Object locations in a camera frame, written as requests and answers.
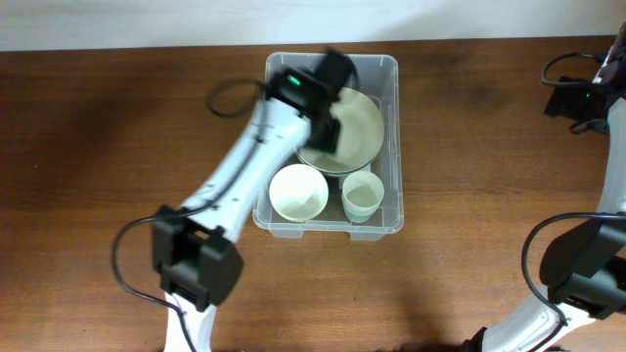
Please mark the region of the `cream plate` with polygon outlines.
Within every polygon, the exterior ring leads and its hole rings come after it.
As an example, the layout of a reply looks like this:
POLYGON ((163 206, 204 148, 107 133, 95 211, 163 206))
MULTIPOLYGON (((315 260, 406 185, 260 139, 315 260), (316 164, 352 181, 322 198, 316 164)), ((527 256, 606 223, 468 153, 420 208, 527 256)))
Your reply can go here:
POLYGON ((339 92, 331 114, 341 125, 333 154, 312 148, 300 149, 298 159, 327 175, 344 175, 372 162, 384 138, 384 123, 379 108, 368 96, 351 88, 339 92))

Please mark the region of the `white bowl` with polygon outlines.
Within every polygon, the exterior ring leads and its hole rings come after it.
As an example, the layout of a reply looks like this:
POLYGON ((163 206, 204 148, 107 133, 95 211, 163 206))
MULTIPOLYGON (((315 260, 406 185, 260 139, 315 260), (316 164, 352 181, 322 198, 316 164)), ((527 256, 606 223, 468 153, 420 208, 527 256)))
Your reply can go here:
POLYGON ((317 169, 305 164, 292 164, 278 171, 269 185, 273 209, 292 222, 306 222, 325 209, 329 186, 317 169))

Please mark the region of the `clear plastic storage bin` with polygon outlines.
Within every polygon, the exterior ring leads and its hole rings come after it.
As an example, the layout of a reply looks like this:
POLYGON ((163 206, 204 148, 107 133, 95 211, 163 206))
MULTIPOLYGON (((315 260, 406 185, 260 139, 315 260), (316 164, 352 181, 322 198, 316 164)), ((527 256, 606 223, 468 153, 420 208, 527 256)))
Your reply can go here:
MULTIPOLYGON (((277 238, 301 238, 307 232, 343 232, 354 241, 375 242, 398 232, 404 224, 402 168, 400 149, 398 63, 388 55, 349 56, 356 68, 358 81, 348 86, 375 102, 384 123, 384 138, 376 158, 356 171, 376 174, 384 185, 380 207, 366 222, 350 222, 341 202, 344 175, 327 175, 329 199, 325 209, 312 220, 295 223, 283 218, 272 207, 269 188, 265 187, 252 210, 254 223, 277 238)), ((303 163, 295 154, 289 164, 303 163)))

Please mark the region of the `cream plastic cup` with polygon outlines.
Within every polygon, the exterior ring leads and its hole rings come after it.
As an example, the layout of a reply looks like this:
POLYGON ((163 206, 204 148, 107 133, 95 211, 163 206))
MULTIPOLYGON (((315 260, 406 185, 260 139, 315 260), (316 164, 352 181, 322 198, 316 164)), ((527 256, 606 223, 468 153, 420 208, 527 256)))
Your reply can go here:
POLYGON ((342 198, 356 205, 367 206, 381 202, 385 194, 382 180, 369 171, 357 171, 347 176, 342 185, 342 198))

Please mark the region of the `grey plastic cup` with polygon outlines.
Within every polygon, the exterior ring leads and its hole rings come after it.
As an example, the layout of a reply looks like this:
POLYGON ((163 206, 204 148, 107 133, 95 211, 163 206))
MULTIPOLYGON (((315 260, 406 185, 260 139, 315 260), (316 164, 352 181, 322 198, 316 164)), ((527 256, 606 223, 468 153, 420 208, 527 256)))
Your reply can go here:
POLYGON ((356 205, 348 198, 342 199, 343 210, 347 217, 370 217, 380 207, 380 202, 375 201, 367 206, 356 205))

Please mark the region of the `green plastic cup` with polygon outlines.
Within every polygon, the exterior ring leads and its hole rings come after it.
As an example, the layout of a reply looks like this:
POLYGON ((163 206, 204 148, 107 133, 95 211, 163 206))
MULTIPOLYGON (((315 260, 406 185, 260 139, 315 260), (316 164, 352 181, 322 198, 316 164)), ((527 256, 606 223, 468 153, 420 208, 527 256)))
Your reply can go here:
POLYGON ((374 212, 369 212, 369 213, 353 212, 350 209, 345 209, 344 213, 345 213, 346 218, 350 222, 357 223, 357 224, 361 224, 361 223, 368 221, 374 215, 374 212))

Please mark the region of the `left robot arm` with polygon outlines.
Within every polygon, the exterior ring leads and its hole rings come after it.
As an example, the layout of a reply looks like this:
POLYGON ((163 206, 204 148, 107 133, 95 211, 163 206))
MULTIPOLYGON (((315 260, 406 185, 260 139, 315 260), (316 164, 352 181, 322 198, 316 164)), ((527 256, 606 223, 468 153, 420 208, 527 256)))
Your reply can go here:
POLYGON ((287 66, 272 74, 214 173, 180 208, 157 211, 152 259, 170 310, 166 350, 209 350, 217 307, 244 268, 236 243, 256 195, 297 150, 335 154, 342 127, 331 106, 357 76, 352 60, 335 50, 311 70, 287 66))

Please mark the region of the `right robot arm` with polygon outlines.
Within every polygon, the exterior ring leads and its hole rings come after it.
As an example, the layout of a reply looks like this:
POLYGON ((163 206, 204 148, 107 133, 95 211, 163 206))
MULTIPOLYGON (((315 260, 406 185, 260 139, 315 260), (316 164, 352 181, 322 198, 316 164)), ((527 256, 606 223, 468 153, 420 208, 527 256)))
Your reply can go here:
POLYGON ((538 223, 526 237, 521 272, 531 292, 508 318, 481 328, 465 341, 464 351, 548 351, 573 330, 625 311, 625 32, 619 30, 591 80, 543 77, 554 92, 544 113, 572 119, 573 134, 587 131, 609 137, 609 155, 601 201, 594 212, 569 212, 538 223), (579 225, 556 237, 540 264, 534 285, 528 253, 535 237, 563 220, 579 225))

